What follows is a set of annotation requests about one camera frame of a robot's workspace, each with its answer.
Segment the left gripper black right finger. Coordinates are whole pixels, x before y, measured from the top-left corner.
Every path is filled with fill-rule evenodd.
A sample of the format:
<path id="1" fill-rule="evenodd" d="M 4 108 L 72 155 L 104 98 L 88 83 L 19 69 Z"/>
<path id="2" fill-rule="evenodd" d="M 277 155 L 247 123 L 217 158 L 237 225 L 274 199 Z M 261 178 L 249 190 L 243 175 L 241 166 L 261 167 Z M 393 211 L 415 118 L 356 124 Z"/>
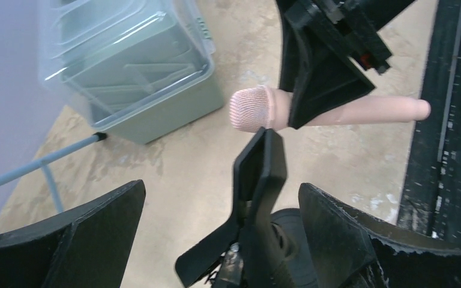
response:
<path id="1" fill-rule="evenodd" d="M 461 287 L 461 245 L 395 226 L 310 183 L 298 202 L 320 287 Z"/>

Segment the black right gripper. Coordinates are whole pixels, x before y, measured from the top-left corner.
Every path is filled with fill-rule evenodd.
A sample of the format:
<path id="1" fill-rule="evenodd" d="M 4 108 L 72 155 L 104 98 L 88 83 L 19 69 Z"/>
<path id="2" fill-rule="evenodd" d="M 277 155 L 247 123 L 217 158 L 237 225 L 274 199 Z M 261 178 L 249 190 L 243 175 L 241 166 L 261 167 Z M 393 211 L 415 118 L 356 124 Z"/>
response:
<path id="1" fill-rule="evenodd" d="M 391 50 L 379 36 L 411 1 L 277 1 L 282 24 L 280 89 L 292 92 L 288 127 L 367 95 L 363 70 L 385 73 Z"/>

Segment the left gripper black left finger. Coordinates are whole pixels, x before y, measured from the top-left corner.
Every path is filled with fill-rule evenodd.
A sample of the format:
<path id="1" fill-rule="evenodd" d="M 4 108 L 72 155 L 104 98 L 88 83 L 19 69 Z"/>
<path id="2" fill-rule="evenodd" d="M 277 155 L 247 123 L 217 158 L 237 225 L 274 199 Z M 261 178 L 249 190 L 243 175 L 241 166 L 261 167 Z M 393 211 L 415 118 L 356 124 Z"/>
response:
<path id="1" fill-rule="evenodd" d="M 119 287 L 146 198 L 131 181 L 0 234 L 0 287 Z"/>

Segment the black microphone desk stand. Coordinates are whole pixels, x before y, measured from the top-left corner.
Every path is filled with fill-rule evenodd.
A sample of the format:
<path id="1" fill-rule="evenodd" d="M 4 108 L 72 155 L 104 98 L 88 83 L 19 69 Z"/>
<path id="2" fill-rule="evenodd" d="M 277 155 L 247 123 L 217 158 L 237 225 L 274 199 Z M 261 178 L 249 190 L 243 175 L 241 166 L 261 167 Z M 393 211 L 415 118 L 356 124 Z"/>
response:
<path id="1" fill-rule="evenodd" d="M 233 166 L 229 218 L 179 256 L 184 287 L 316 287 L 300 211 L 273 207 L 287 178 L 282 137 L 260 128 Z"/>

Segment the light blue music stand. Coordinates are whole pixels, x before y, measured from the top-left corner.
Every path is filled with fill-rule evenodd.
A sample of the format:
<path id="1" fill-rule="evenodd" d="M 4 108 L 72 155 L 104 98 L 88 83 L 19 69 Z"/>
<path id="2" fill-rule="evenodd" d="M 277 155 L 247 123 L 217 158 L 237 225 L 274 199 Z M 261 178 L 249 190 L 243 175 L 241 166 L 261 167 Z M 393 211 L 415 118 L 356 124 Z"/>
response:
<path id="1" fill-rule="evenodd" d="M 101 133 L 101 132 L 94 133 L 93 135 L 91 135 L 90 137 L 87 137 L 86 139 L 78 141 L 74 144 L 71 144 L 55 152 L 51 152 L 41 158 L 35 159 L 34 161 L 24 166 L 20 166 L 19 168 L 16 168 L 10 172 L 0 175 L 0 186 L 3 186 L 9 182 L 12 182 L 31 172 L 34 172 L 40 169 L 43 172 L 44 177 L 46 179 L 47 185 L 50 190 L 50 195 L 52 196 L 52 200 L 55 205 L 56 211 L 57 213 L 60 214 L 64 212 L 64 206 L 62 204 L 61 197 L 59 195 L 59 191 L 57 189 L 57 185 L 53 177 L 52 171 L 49 167 L 49 164 L 63 157 L 66 157 L 84 147 L 87 147 L 90 144 L 103 141 L 107 139 L 107 137 L 108 135 L 106 133 Z"/>

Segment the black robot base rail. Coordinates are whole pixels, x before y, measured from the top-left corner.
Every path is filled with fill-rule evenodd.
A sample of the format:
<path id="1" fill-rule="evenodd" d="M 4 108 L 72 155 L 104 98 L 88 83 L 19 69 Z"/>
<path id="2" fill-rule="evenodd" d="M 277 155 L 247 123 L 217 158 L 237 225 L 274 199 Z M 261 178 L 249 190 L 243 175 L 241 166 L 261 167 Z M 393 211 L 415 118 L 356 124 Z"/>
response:
<path id="1" fill-rule="evenodd" d="M 397 225 L 461 245 L 461 1 L 440 1 Z"/>

